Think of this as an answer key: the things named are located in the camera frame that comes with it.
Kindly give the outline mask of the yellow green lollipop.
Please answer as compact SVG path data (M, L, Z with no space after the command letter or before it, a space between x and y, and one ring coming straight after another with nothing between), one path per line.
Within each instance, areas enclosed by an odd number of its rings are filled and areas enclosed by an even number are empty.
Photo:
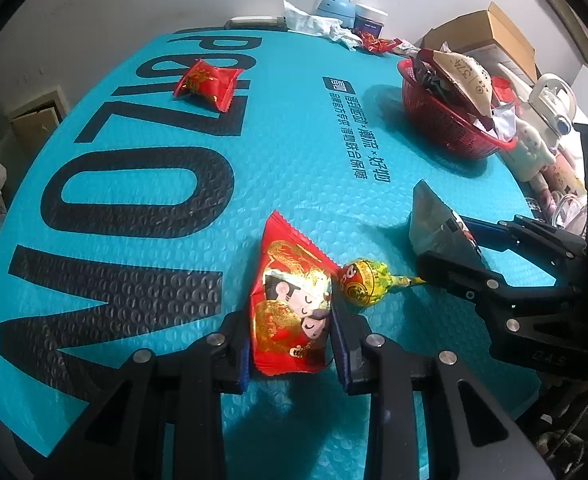
M422 278L395 275L387 264L364 258L342 266L337 277L343 296L358 308L373 307L390 292L426 284Z

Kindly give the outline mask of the red cartoon candy packet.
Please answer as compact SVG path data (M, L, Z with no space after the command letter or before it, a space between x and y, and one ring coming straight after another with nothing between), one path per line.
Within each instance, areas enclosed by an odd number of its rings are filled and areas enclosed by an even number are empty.
M315 374L330 362L337 265L282 214L268 217L250 295L254 367L268 377Z

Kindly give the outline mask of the white black printed snack packet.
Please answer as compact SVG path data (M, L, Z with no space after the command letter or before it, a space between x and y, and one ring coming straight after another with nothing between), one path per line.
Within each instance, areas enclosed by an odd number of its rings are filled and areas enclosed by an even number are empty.
M466 266L486 266L480 246L466 223L424 180L413 188L409 242L417 256L436 252Z

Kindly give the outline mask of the white snack wrapper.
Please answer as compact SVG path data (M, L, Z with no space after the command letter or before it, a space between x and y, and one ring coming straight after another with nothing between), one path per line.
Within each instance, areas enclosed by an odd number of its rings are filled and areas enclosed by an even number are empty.
M518 131L516 128L516 114L515 102L501 103L492 108L492 122L494 126L492 131L494 136L502 141L511 141Z

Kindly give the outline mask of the white red plum drink bag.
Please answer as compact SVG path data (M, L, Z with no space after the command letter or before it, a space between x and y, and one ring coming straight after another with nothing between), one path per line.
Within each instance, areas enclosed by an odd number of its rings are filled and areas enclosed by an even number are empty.
M428 62L439 76L447 79L462 96L465 107L486 130L494 128L492 119L492 78L477 60L458 52L421 49L418 59Z

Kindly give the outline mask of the small red candy packet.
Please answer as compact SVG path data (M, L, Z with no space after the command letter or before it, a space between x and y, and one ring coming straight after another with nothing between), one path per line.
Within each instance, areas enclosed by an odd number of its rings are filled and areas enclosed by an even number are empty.
M227 113L232 102L236 81L242 68L217 67L199 58L179 79L172 96L175 99L195 94L213 104L219 113Z

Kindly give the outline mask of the red plastic basket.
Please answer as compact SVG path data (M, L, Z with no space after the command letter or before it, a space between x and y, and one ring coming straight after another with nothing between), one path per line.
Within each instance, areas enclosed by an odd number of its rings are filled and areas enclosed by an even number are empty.
M402 78L401 99L405 114L424 138L456 156L479 160L499 151L512 151L518 139L495 138L477 128L450 107L425 91L413 77L410 58L397 63Z

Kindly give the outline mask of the teal bubble mat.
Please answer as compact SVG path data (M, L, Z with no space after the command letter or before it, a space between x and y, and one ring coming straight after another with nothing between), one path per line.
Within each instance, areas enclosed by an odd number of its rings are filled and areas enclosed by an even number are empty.
M242 68L227 113L172 96L199 58ZM399 274L420 180L464 216L528 215L498 156L418 135L397 63L292 32L180 32L70 111L0 230L0 420L32 458L132 352L183 350L243 306L273 211L334 262Z

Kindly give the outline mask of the framed picture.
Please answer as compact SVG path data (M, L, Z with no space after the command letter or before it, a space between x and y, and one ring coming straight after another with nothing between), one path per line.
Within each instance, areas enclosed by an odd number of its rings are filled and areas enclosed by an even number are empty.
M584 63L588 64L588 28L565 0L544 0L562 22L576 44Z

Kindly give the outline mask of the small crumpled white wrapper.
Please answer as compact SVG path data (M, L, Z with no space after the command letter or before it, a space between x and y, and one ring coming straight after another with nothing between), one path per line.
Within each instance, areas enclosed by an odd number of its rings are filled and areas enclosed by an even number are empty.
M392 53L404 56L405 58L415 58L420 52L420 48L407 40L401 40L399 44L392 49Z

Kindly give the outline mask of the red snack packet by jar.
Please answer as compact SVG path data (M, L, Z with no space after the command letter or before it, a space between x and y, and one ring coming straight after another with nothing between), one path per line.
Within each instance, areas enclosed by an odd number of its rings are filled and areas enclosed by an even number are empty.
M371 32L358 32L357 36L361 40L361 47L371 54L390 53L401 45L401 40L398 38L379 38L372 35Z

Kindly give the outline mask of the white lid purple jar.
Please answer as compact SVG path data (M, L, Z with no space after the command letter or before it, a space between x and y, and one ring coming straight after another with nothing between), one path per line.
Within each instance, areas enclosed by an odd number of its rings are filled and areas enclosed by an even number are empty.
M388 13L363 3L355 4L354 31L367 32L374 38L379 38Z

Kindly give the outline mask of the blue deer humidifier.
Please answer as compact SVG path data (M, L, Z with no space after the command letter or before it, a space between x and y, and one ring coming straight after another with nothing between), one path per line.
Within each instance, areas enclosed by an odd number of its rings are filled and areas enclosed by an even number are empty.
M356 0L321 0L317 14L339 20L344 28L353 29L356 15Z

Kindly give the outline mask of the crumpled white tissue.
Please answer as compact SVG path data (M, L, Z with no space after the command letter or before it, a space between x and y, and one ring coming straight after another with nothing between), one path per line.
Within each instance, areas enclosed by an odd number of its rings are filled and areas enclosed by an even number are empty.
M348 50L355 50L362 46L362 40L342 25L338 18L308 14L296 8L288 0L283 1L285 25L289 32L321 37L342 44Z

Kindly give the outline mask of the white remote control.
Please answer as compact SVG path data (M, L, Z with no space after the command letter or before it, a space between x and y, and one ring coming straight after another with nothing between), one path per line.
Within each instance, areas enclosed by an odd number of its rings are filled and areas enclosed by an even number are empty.
M286 32L288 26L285 23L285 17L270 15L254 16L235 16L229 18L224 24L225 29L256 29L256 30L276 30L277 32Z

